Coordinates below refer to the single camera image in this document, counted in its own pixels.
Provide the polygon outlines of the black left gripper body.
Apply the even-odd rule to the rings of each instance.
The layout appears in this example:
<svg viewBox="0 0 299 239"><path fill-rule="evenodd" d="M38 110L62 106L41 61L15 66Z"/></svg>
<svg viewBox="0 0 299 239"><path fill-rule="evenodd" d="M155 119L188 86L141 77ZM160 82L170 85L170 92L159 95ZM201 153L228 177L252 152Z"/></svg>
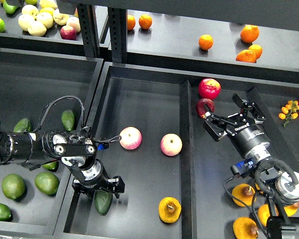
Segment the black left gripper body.
<svg viewBox="0 0 299 239"><path fill-rule="evenodd" d="M77 180L82 185L86 186L87 188L92 188L95 191L103 190L111 193L109 190L109 177L101 161L96 160L89 168L81 169L81 172L84 176L84 179Z"/></svg>

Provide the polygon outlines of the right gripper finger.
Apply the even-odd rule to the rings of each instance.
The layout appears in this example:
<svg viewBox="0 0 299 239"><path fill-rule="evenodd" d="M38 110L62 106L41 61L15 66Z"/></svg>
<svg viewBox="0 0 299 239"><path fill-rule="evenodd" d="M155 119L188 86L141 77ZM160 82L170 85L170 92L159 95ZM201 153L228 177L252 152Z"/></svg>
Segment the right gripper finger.
<svg viewBox="0 0 299 239"><path fill-rule="evenodd" d="M205 110L203 126L215 141L219 141L227 135L227 126L237 125L236 122L229 118L215 115L207 104L204 104L203 109Z"/></svg>
<svg viewBox="0 0 299 239"><path fill-rule="evenodd" d="M240 112L232 117L235 127L250 127L262 124L266 119L255 102L243 100L237 94L233 94L232 100L240 108Z"/></svg>

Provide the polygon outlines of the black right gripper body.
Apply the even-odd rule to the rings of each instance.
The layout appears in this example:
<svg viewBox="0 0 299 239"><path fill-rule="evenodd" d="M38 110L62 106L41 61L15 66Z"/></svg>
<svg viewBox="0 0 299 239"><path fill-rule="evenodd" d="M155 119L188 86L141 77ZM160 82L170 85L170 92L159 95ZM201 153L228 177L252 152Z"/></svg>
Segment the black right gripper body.
<svg viewBox="0 0 299 239"><path fill-rule="evenodd" d="M243 122L237 125L226 125L225 131L232 144L244 159L252 158L250 151L257 145L267 148L270 140L260 126Z"/></svg>

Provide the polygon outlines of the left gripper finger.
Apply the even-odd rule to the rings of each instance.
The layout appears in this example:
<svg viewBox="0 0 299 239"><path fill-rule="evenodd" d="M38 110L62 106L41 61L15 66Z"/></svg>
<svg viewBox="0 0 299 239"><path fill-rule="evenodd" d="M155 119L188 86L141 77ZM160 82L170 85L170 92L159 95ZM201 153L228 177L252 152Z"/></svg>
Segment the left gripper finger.
<svg viewBox="0 0 299 239"><path fill-rule="evenodd" d="M109 190L118 199L120 194L125 192L125 183L121 176L115 176L112 179L108 179Z"/></svg>
<svg viewBox="0 0 299 239"><path fill-rule="evenodd" d="M95 193L94 189L87 188L86 186L82 185L77 179L73 179L72 188L76 193L87 195L89 198L92 198Z"/></svg>

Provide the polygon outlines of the yellow pear beside arm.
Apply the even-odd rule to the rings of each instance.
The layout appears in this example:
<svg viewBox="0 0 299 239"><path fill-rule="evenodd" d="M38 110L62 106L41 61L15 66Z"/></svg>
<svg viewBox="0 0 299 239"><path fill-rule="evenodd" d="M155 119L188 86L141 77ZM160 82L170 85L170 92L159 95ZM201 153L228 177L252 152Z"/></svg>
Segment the yellow pear beside arm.
<svg viewBox="0 0 299 239"><path fill-rule="evenodd" d="M240 201L244 202L247 206L250 206L252 204L252 198L254 194L254 188L251 185L245 183L235 186L232 190L232 195Z"/></svg>

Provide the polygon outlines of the yellow pear under arm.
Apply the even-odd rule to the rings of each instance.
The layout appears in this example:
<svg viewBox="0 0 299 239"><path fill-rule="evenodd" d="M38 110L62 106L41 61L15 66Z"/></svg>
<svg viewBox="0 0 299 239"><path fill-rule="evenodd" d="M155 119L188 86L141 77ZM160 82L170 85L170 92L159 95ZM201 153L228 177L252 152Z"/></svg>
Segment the yellow pear under arm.
<svg viewBox="0 0 299 239"><path fill-rule="evenodd" d="M267 227L267 220L270 217L269 205L264 204L258 208L258 218L264 227Z"/></svg>

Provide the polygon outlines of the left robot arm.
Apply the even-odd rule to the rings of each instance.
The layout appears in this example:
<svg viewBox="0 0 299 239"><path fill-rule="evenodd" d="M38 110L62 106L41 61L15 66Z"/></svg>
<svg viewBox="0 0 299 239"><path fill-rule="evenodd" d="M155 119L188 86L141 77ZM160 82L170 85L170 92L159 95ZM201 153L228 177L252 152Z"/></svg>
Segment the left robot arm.
<svg viewBox="0 0 299 239"><path fill-rule="evenodd" d="M53 161L61 161L74 176L73 189L78 194L92 194L95 190L112 193L116 198L125 191L121 176L110 178L96 158L100 145L121 140L117 135L111 139L95 139L84 123L84 107L81 107L80 127L73 131L49 130L38 133L54 104L46 106L40 122L33 131L11 132L0 127L0 165L17 164L30 171Z"/></svg>

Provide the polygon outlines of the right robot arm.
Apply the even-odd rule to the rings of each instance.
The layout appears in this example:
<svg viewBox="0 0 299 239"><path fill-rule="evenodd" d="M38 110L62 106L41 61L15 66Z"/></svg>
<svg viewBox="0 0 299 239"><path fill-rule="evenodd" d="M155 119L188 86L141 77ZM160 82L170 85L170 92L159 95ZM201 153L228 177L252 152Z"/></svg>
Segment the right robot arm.
<svg viewBox="0 0 299 239"><path fill-rule="evenodd" d="M214 114L208 104L203 104L206 131L215 141L229 137L243 158L243 161L231 166L233 177L226 181L250 176L255 182L255 188L251 190L251 205L232 193L229 195L249 209L256 220L256 227L266 238L299 239L299 173L268 152L270 141L260 126L266 117L259 106L237 94L232 96L232 100L240 112L228 117ZM253 205L257 195L267 200L269 216L264 224Z"/></svg>

